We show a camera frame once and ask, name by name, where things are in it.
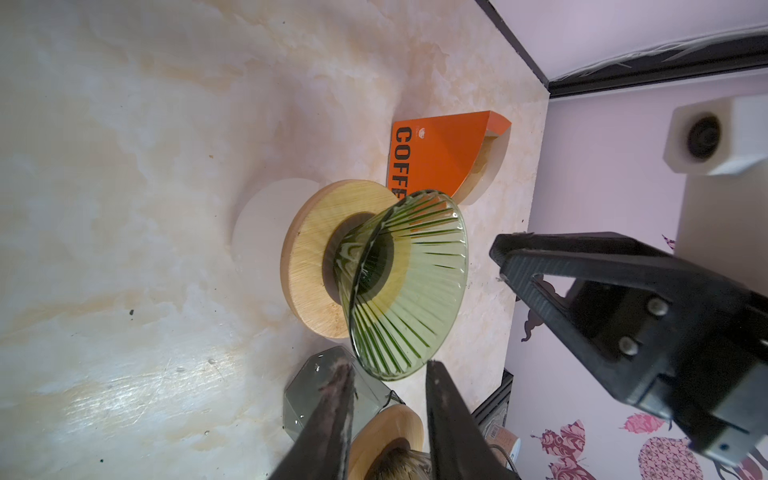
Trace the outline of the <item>green glass dripper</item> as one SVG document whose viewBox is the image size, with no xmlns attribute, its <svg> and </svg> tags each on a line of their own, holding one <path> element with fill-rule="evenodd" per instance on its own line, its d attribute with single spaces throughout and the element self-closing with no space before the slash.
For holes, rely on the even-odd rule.
<svg viewBox="0 0 768 480">
<path fill-rule="evenodd" d="M 436 190 L 399 200 L 342 238 L 334 279 L 369 375 L 402 380 L 434 357 L 458 316 L 468 269 L 462 213 Z"/>
</svg>

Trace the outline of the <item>clear ribbed glass dripper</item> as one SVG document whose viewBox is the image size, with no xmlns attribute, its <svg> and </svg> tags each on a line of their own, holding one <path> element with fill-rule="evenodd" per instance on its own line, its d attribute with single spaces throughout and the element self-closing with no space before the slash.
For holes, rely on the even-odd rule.
<svg viewBox="0 0 768 480">
<path fill-rule="evenodd" d="M 372 480 L 430 480 L 432 461 L 429 454 L 405 448 L 393 448 L 378 459 L 366 475 Z"/>
</svg>

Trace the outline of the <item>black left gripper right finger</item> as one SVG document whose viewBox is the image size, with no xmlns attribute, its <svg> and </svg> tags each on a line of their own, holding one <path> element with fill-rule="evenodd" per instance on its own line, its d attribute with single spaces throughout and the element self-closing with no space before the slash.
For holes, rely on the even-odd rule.
<svg viewBox="0 0 768 480">
<path fill-rule="evenodd" d="M 519 479 L 492 453 L 445 365 L 426 365 L 426 405 L 433 479 Z"/>
</svg>

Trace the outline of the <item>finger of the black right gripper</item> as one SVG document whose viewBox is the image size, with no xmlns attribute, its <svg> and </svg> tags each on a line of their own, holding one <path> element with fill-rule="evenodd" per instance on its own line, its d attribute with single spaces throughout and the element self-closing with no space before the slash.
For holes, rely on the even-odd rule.
<svg viewBox="0 0 768 480">
<path fill-rule="evenodd" d="M 500 234 L 490 249 L 505 283 L 616 400 L 647 408 L 666 370 L 662 318 L 673 306 L 750 294 L 708 269 L 612 232 Z"/>
</svg>

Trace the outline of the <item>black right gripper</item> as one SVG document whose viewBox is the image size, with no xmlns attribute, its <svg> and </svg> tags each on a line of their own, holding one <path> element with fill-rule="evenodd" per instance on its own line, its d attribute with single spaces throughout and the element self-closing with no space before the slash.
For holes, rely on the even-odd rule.
<svg viewBox="0 0 768 480">
<path fill-rule="evenodd" d="M 767 298 L 673 306 L 662 321 L 666 370 L 647 410 L 672 420 L 695 453 L 740 464 L 767 435 Z"/>
</svg>

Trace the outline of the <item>orange coffee filter box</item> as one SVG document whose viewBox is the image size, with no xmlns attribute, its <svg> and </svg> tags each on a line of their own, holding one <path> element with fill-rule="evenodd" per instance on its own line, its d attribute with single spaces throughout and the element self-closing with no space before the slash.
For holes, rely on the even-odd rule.
<svg viewBox="0 0 768 480">
<path fill-rule="evenodd" d="M 499 173 L 511 133 L 510 120 L 490 110 L 396 121 L 386 186 L 400 199 L 437 190 L 471 205 Z"/>
</svg>

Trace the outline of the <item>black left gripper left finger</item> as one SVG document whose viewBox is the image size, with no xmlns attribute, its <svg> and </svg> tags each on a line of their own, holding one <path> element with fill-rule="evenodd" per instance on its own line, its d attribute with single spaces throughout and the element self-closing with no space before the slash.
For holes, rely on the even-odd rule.
<svg viewBox="0 0 768 480">
<path fill-rule="evenodd" d="M 355 370 L 336 363 L 320 400 L 293 447 L 269 479 L 346 479 L 356 399 Z"/>
</svg>

